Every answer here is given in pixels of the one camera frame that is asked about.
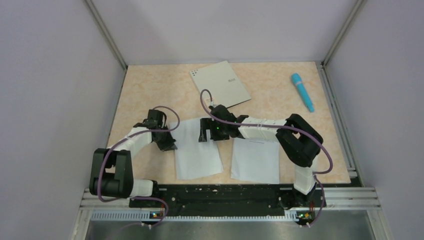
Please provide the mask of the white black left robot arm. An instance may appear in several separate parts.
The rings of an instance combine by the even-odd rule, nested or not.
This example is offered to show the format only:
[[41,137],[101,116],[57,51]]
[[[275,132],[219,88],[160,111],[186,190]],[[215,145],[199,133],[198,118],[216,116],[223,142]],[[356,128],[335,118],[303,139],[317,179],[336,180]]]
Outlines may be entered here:
[[162,152],[177,149],[167,125],[163,106],[148,110],[147,117],[136,123],[122,139],[107,148],[97,148],[92,157],[89,192],[102,202],[134,197],[152,197],[158,183],[137,179],[132,160],[146,146],[155,143]]

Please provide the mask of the aluminium front rail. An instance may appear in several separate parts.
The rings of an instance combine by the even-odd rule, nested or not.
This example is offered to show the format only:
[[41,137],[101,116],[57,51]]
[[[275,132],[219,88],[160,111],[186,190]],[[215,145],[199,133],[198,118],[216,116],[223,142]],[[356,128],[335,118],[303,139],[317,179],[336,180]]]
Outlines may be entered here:
[[[381,207],[373,187],[325,187],[325,200],[331,210],[373,210]],[[129,208],[129,199],[102,202],[86,189],[79,208],[82,210],[117,210]]]

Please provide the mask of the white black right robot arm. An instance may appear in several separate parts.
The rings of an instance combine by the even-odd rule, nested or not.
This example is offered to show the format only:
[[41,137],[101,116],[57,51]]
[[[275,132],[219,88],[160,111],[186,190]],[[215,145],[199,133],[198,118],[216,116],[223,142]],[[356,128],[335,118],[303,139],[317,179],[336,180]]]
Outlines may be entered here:
[[266,120],[240,115],[236,117],[223,105],[211,107],[211,117],[200,119],[200,143],[230,138],[255,139],[279,143],[294,164],[294,183],[285,208],[311,204],[317,182],[314,178],[316,159],[324,142],[321,135],[298,114],[283,120]]

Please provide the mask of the blue marker pen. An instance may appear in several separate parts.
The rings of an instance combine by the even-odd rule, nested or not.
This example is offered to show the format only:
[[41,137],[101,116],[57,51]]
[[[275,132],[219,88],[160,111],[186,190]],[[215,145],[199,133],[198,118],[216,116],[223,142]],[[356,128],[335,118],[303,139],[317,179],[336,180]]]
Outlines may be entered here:
[[314,108],[314,104],[312,102],[312,99],[310,98],[304,84],[302,81],[301,76],[298,73],[294,73],[291,75],[290,77],[291,82],[293,83],[293,85],[295,86],[297,92],[299,93],[304,105],[306,106],[306,108],[313,113],[315,111]]

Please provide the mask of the right aluminium corner post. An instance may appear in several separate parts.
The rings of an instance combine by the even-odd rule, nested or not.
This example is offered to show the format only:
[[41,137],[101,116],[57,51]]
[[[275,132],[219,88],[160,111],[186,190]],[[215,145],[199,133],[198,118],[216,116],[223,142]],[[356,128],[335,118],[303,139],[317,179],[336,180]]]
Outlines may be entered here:
[[338,48],[342,44],[344,38],[347,36],[350,28],[354,24],[356,18],[358,17],[358,15],[360,14],[361,10],[363,9],[363,7],[365,6],[365,4],[367,2],[368,2],[367,0],[356,0],[355,1],[355,4],[353,5],[351,11],[347,15],[347,17],[346,17],[345,21],[343,22],[339,32],[337,33],[334,41],[332,42],[329,50],[327,51],[327,54],[325,55],[323,61],[321,62],[323,69],[325,69],[329,65],[331,60],[333,59],[336,51],[338,50]]

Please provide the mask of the white A4 file folder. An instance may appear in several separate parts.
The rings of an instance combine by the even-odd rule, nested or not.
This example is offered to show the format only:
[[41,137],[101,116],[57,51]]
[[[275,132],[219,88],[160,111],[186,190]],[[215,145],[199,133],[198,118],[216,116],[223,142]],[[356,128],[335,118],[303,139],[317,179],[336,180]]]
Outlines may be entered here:
[[252,99],[245,85],[237,76],[228,61],[221,61],[189,71],[198,91],[207,89],[214,104],[227,108]]

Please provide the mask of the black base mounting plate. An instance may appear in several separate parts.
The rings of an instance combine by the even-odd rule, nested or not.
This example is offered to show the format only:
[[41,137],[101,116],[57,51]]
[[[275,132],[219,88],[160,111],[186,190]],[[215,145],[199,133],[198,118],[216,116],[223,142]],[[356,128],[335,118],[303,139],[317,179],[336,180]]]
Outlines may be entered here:
[[130,200],[130,208],[169,208],[169,217],[267,217],[290,210],[319,210],[320,187],[303,195],[291,184],[160,184],[155,200]]

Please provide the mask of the aluminium corner post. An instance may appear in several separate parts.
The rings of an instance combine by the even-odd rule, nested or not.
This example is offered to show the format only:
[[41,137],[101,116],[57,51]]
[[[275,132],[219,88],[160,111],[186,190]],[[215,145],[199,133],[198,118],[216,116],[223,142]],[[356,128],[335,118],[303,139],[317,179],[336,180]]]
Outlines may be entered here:
[[368,2],[367,0],[356,0],[355,1],[355,4],[353,5],[351,11],[347,15],[347,17],[346,17],[345,21],[343,22],[339,32],[337,33],[334,41],[332,42],[329,50],[327,51],[327,54],[325,55],[323,61],[321,62],[323,69],[325,69],[329,65],[331,60],[333,59],[336,51],[338,50],[338,48],[342,44],[344,38],[347,36],[350,28],[354,24],[356,18],[358,17],[358,15],[360,14],[361,10],[363,9],[363,7],[365,6],[365,4],[367,2]]
[[100,34],[102,35],[107,46],[109,47],[109,50],[111,51],[112,55],[117,60],[120,67],[126,72],[128,70],[128,64],[125,62],[123,55],[121,54],[117,44],[115,43],[95,3],[92,0],[83,0],[82,2],[86,5],[94,23],[96,24]]

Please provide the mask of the left aluminium corner post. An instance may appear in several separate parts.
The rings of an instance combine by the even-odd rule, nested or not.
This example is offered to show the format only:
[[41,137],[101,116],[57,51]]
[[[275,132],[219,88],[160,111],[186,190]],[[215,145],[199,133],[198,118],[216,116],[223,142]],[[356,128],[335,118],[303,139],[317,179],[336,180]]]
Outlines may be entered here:
[[128,64],[125,62],[123,55],[121,54],[117,44],[115,43],[95,3],[92,0],[83,0],[82,2],[86,5],[94,23],[96,24],[100,34],[102,35],[107,46],[109,47],[109,50],[111,51],[112,55],[117,60],[120,67],[126,72],[128,70]]

